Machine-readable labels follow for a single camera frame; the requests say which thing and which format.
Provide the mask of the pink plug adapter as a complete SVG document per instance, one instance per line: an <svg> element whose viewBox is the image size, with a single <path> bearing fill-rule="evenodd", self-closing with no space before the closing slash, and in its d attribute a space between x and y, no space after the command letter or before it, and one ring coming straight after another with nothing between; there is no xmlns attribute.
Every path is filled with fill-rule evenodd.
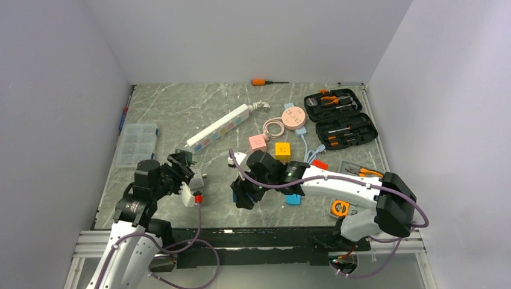
<svg viewBox="0 0 511 289"><path fill-rule="evenodd" d="M263 134L253 135L248 138L249 146L253 152L267 151L266 139Z"/></svg>

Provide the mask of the yellow plug adapter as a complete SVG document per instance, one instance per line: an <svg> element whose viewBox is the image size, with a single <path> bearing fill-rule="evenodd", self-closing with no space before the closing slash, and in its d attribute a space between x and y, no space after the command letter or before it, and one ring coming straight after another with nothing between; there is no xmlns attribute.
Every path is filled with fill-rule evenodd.
<svg viewBox="0 0 511 289"><path fill-rule="evenodd" d="M288 163L291 160L291 147L289 142L276 142L275 159L282 163Z"/></svg>

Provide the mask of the small blue plug adapter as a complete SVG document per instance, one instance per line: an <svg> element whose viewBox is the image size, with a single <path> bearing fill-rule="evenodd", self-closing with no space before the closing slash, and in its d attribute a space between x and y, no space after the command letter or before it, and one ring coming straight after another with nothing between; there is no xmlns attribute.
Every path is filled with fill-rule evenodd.
<svg viewBox="0 0 511 289"><path fill-rule="evenodd" d="M287 205L300 205L302 200L302 196L298 194L287 195L284 198L284 201Z"/></svg>

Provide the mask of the blue power strip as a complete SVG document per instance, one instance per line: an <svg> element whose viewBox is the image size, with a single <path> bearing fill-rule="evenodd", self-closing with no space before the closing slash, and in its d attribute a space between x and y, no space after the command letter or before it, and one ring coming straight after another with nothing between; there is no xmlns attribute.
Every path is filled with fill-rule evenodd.
<svg viewBox="0 0 511 289"><path fill-rule="evenodd" d="M284 104L281 120L285 128L294 131L298 136L305 135L307 132L305 128L306 119L306 112L302 108L295 106L293 103Z"/></svg>

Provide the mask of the white power strip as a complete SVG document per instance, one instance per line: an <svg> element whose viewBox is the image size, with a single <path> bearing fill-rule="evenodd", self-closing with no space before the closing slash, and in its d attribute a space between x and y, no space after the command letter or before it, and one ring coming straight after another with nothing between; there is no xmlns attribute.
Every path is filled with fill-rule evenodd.
<svg viewBox="0 0 511 289"><path fill-rule="evenodd" d="M247 120L249 115L255 110L262 109L264 112L268 112L270 108L270 104L265 101L242 104L195 134L193 137L189 138L186 141L186 148L190 149L192 153L197 153L212 144L214 141L218 140L227 132L231 131L233 128L239 126L242 122Z"/></svg>

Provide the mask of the red cube adapter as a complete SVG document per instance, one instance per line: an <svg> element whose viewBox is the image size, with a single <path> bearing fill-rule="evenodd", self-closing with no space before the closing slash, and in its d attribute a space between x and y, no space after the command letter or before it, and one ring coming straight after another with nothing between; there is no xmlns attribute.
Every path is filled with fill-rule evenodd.
<svg viewBox="0 0 511 289"><path fill-rule="evenodd" d="M319 160L313 160L311 165L320 168L322 170L328 170L328 164Z"/></svg>

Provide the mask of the pink round plug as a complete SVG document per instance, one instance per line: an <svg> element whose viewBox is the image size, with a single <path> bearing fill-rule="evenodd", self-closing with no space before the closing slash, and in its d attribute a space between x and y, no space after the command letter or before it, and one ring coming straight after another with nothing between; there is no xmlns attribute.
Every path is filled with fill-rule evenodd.
<svg viewBox="0 0 511 289"><path fill-rule="evenodd" d="M283 111L281 121L285 128L298 130L304 126L306 116L306 112L302 108L293 106Z"/></svg>

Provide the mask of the green cube plug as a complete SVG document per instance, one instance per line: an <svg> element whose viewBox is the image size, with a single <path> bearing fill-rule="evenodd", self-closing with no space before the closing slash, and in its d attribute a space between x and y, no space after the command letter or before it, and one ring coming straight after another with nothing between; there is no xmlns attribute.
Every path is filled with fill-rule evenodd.
<svg viewBox="0 0 511 289"><path fill-rule="evenodd" d="M190 167L196 164L196 161L193 160L193 153L190 151L176 149L173 158L184 166Z"/></svg>

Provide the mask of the white cube plug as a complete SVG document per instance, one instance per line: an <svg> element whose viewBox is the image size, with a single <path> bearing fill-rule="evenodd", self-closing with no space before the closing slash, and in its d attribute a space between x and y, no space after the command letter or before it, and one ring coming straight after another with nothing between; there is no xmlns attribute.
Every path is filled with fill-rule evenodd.
<svg viewBox="0 0 511 289"><path fill-rule="evenodd" d="M192 172L194 175L188 186L191 191L198 191L204 186L204 180L207 178L207 174L203 173L201 169L196 168L192 168Z"/></svg>

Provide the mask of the dark blue cube adapter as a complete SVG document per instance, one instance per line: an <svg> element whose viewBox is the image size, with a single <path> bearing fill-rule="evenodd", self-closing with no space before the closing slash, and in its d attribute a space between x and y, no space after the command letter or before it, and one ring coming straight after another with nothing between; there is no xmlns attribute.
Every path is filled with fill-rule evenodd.
<svg viewBox="0 0 511 289"><path fill-rule="evenodd" d="M249 192L245 191L244 189L237 188L233 189L233 202L236 204L254 204L254 199Z"/></svg>

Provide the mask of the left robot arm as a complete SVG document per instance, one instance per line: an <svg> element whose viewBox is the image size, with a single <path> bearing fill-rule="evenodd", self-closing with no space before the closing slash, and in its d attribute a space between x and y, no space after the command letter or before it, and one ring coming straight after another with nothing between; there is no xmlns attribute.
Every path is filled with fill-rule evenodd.
<svg viewBox="0 0 511 289"><path fill-rule="evenodd" d="M176 150L163 164L138 162L134 180L116 204L110 235L88 288L136 288L154 255L173 245L171 223L155 219L158 201L176 194L185 207L196 197L189 184L202 185L202 175L192 170L192 153Z"/></svg>

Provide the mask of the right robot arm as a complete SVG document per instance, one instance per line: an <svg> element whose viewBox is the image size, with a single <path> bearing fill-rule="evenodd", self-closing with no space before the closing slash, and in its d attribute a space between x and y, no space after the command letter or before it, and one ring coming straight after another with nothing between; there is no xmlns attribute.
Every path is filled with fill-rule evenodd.
<svg viewBox="0 0 511 289"><path fill-rule="evenodd" d="M263 151L247 155L230 149L228 154L228 166L238 172L231 183L237 208L253 209L268 190L286 196L324 196L354 205L358 211L341 217L332 233L332 242L340 250L373 234L407 238L417 227L413 222L419 211L416 196L395 173L361 177L299 161L283 164Z"/></svg>

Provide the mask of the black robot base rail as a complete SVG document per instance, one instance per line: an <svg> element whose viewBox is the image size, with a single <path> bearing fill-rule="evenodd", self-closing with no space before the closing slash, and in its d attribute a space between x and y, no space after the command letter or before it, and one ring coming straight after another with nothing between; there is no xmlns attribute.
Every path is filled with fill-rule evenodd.
<svg viewBox="0 0 511 289"><path fill-rule="evenodd" d="M369 252L367 239L345 243L332 226L204 228L195 244L177 255L177 268L305 263L326 266L329 258Z"/></svg>

